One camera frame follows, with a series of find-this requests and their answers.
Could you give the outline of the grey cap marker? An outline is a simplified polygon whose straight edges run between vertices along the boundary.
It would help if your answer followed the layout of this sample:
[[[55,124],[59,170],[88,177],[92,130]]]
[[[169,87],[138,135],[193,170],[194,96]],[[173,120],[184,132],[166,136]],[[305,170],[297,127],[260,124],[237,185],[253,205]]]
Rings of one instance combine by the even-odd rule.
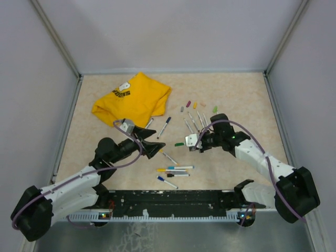
[[[191,132],[191,134],[194,134],[194,131],[193,131],[192,127],[190,126],[190,124],[188,123],[188,121],[185,118],[183,118],[183,120],[184,120],[188,130]]]

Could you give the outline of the yellow cap rainbow marker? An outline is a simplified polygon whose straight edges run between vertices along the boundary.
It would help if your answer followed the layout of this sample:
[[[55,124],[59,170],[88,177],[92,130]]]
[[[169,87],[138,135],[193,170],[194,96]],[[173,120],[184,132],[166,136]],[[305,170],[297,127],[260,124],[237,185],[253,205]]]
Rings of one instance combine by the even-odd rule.
[[[204,122],[203,122],[203,119],[202,119],[200,113],[199,113],[198,111],[196,111],[196,113],[197,113],[198,119],[200,120],[200,123],[201,123],[201,125],[202,125],[202,128],[205,128],[205,124],[204,124]]]

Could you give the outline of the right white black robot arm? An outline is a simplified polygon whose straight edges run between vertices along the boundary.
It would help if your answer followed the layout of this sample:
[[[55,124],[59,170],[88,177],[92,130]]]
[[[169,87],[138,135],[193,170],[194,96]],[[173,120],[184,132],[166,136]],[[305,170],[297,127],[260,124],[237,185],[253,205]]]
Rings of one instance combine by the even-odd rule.
[[[271,185],[265,186],[253,180],[245,180],[234,190],[235,203],[242,208],[252,203],[274,208],[287,222],[294,223],[320,205],[320,198],[311,172],[295,168],[268,154],[254,136],[242,125],[221,113],[211,117],[208,126],[199,133],[185,138],[190,151],[203,153],[212,148],[221,148],[233,157],[248,163]]]

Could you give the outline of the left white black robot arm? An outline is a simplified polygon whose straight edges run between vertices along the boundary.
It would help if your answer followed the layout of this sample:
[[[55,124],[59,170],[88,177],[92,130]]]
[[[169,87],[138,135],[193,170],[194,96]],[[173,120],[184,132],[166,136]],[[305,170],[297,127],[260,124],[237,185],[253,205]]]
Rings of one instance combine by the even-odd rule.
[[[133,152],[151,159],[166,145],[146,140],[156,133],[155,130],[131,126],[123,133],[127,138],[120,143],[111,138],[101,139],[93,160],[78,173],[49,186],[27,188],[10,216],[13,229],[32,242],[44,236],[54,223],[74,212],[92,206],[106,207],[109,191],[103,182],[119,169],[115,163]]]

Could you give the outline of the yellow cap silver marker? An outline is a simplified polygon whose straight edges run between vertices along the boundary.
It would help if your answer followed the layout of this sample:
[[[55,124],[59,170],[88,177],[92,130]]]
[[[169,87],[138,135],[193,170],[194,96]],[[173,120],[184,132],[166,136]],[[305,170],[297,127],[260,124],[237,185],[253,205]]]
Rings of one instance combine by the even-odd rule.
[[[161,173],[186,173],[186,170],[175,170],[175,169],[157,169],[157,172]]]

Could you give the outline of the cyan cap marker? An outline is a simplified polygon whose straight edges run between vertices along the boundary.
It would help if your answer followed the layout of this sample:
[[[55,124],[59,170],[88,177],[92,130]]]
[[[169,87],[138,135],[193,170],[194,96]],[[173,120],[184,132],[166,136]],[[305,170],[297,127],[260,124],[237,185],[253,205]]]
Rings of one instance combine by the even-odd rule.
[[[194,169],[195,166],[169,166],[168,170],[188,170],[188,169]]]

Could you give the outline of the blue cap whiteboard marker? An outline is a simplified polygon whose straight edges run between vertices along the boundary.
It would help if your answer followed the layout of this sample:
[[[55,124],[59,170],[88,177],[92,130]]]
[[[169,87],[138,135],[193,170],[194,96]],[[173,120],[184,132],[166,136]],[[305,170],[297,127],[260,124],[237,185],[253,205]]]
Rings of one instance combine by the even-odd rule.
[[[165,179],[164,179],[163,177],[161,177],[161,176],[157,176],[156,178],[157,178],[159,181],[161,181],[161,182],[163,182],[163,183],[165,183],[165,184],[167,184],[167,185],[173,187],[174,189],[178,189],[178,188],[179,188],[178,186],[176,186],[175,184],[173,184],[173,183],[171,183],[171,182],[165,180]]]

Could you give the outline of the black cap marker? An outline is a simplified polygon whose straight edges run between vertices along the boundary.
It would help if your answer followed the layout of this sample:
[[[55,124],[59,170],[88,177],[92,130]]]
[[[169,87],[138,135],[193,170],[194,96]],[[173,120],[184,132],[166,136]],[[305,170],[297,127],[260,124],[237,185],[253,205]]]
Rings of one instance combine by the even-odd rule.
[[[167,177],[189,177],[189,174],[173,174],[173,173],[169,173],[166,175]]]

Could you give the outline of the navy cap rainbow marker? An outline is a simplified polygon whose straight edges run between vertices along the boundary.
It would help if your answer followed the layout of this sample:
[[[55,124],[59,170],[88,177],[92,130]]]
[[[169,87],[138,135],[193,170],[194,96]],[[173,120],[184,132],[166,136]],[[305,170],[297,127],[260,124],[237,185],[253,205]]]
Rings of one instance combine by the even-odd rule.
[[[167,125],[169,124],[170,120],[171,120],[171,117],[168,117],[167,120],[166,120],[166,122],[165,122],[165,124],[164,124],[164,126],[162,127],[161,131],[158,133],[156,139],[159,139],[161,137],[161,135],[163,134],[163,132],[166,129]]]

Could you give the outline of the yellow printed t-shirt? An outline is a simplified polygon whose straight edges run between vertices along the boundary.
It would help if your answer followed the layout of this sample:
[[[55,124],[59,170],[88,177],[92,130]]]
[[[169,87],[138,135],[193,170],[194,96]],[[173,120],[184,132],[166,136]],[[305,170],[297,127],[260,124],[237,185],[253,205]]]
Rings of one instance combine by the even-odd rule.
[[[116,120],[130,119],[143,128],[152,117],[165,114],[171,92],[170,86],[139,72],[98,99],[91,113],[111,127]]]

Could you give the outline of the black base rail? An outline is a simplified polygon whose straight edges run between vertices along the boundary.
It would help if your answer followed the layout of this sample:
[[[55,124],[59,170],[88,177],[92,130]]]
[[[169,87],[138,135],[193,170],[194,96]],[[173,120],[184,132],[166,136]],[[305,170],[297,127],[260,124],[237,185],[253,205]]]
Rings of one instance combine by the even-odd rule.
[[[108,221],[219,221],[251,226],[256,210],[234,190],[116,190],[99,187],[101,196],[88,211],[98,212],[102,226]]]

